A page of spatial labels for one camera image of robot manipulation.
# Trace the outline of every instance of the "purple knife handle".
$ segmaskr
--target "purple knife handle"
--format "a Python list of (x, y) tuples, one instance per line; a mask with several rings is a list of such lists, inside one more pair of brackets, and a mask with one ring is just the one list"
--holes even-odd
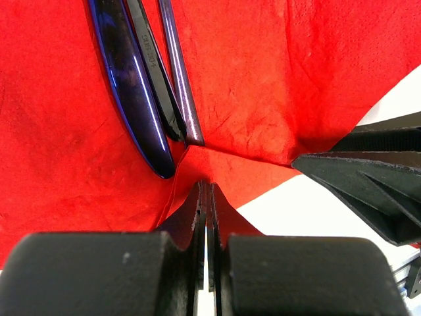
[(168, 45), (172, 73), (174, 75), (176, 97), (181, 107), (184, 122), (187, 126), (186, 145), (204, 146), (202, 130), (191, 92), (186, 65), (184, 64), (180, 40), (178, 39), (176, 21), (170, 0), (159, 0), (161, 18), (164, 24), (165, 38)]
[(175, 173), (159, 112), (122, 0), (89, 0), (111, 90), (126, 126), (149, 166)]

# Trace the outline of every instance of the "black bracket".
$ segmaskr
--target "black bracket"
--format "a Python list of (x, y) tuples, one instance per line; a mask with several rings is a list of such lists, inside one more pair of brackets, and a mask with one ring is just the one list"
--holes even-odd
[(395, 245), (421, 242), (421, 113), (359, 126), (293, 162)]
[(421, 257), (411, 263), (405, 288), (409, 298), (415, 298), (421, 294)]
[(372, 242), (264, 236), (198, 182), (153, 232), (23, 239), (0, 276), (0, 316), (196, 315), (205, 226), (216, 315), (407, 315)]

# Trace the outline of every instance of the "red suede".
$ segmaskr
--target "red suede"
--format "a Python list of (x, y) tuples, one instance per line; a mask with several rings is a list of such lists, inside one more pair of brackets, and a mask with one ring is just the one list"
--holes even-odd
[[(243, 205), (421, 63), (416, 1), (173, 2), (207, 148), (172, 143), (172, 180), (120, 120), (87, 3), (1, 3), (0, 266), (29, 232), (152, 229), (202, 178)], [(157, 4), (145, 6), (166, 57)]]

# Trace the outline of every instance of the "dark blue handle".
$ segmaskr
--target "dark blue handle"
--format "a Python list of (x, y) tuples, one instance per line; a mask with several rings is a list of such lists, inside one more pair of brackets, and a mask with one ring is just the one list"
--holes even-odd
[(134, 35), (139, 43), (140, 53), (143, 55), (162, 126), (171, 139), (177, 142), (182, 141), (187, 136), (186, 124), (178, 108), (176, 96), (149, 25), (145, 8), (141, 0), (126, 0), (126, 2), (127, 13), (132, 18)]
[(151, 168), (161, 177), (175, 173), (147, 73), (122, 0), (89, 0), (111, 90), (124, 122)]

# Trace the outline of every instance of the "knife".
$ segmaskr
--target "knife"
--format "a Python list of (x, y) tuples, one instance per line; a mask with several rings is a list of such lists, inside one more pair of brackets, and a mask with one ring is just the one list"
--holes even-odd
[(171, 0), (159, 0), (159, 8), (162, 23), (164, 24), (171, 69), (174, 75), (176, 97), (187, 126), (186, 145), (205, 146), (180, 40), (178, 39), (176, 19), (174, 18)]
[(140, 52), (149, 75), (155, 101), (164, 128), (173, 140), (182, 141), (187, 130), (183, 116), (178, 108), (174, 91), (166, 73), (164, 63), (155, 42), (145, 8), (140, 0), (127, 0)]
[(149, 166), (162, 178), (170, 178), (174, 161), (123, 2), (89, 0), (89, 7), (112, 94), (127, 129)]

